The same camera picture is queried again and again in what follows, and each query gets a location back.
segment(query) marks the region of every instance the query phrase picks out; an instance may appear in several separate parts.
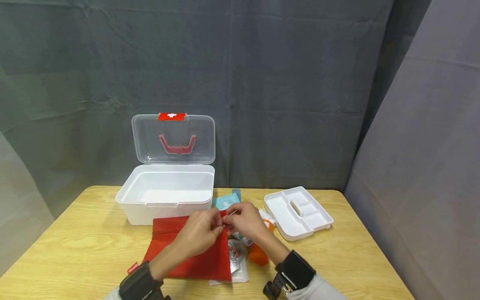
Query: clear plastic lid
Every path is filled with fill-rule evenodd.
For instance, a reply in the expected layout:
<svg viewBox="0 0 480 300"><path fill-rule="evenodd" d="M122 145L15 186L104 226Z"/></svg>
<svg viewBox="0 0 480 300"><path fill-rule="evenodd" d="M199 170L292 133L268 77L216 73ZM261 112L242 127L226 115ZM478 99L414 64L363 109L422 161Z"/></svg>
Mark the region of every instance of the clear plastic lid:
<svg viewBox="0 0 480 300"><path fill-rule="evenodd" d="M211 164L215 160L215 121L185 115L160 121L156 115L132 118L137 158L144 164Z"/></svg>

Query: forearm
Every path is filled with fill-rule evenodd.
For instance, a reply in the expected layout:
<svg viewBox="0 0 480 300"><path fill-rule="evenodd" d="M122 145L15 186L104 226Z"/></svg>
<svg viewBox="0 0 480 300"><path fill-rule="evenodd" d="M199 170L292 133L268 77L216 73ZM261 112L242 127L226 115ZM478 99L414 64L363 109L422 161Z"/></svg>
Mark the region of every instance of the forearm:
<svg viewBox="0 0 480 300"><path fill-rule="evenodd" d="M188 258L175 241L165 247L150 263L150 273L156 281L162 281L167 274Z"/></svg>
<svg viewBox="0 0 480 300"><path fill-rule="evenodd" d="M282 263L290 253L290 250L267 228L262 229L253 242L265 252L274 265Z"/></svg>

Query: sleeve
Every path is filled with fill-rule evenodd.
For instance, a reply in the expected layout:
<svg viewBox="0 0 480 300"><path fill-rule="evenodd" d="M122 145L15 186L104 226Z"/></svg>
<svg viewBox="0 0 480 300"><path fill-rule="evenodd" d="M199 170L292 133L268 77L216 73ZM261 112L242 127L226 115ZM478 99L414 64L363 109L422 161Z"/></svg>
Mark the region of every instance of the sleeve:
<svg viewBox="0 0 480 300"><path fill-rule="evenodd" d="M103 300L121 300L120 294L119 294L119 287L116 287L113 289L113 291L108 294Z"/></svg>
<svg viewBox="0 0 480 300"><path fill-rule="evenodd" d="M316 274L306 288L287 295L288 300L347 300L333 286Z"/></svg>

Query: white tray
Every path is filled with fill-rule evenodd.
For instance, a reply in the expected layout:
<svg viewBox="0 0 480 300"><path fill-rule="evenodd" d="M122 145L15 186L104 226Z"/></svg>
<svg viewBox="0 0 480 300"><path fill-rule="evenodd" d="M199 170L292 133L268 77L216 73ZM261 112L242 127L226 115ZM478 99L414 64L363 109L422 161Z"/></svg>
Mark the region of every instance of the white tray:
<svg viewBox="0 0 480 300"><path fill-rule="evenodd" d="M330 228L333 223L327 211L301 186L268 194L264 205L276 220L280 234L288 241L309 237L315 231Z"/></svg>

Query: wooden table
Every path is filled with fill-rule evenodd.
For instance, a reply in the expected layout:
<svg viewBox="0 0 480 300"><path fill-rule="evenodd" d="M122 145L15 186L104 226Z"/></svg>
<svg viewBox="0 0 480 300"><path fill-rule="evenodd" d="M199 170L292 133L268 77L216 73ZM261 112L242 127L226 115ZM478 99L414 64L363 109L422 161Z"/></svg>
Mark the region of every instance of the wooden table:
<svg viewBox="0 0 480 300"><path fill-rule="evenodd" d="M2 299L101 299L141 262L151 226L131 226L115 203L119 187L86 189L25 254L0 278ZM242 201L263 206L277 190L242 189ZM296 249L348 299L413 299L357 215L336 191L309 191L335 220L330 229L296 242ZM214 197L231 193L215 189ZM173 300L266 299L264 284L275 271L270 263L247 265L250 281L210 287L207 280L167 279L162 288Z"/></svg>

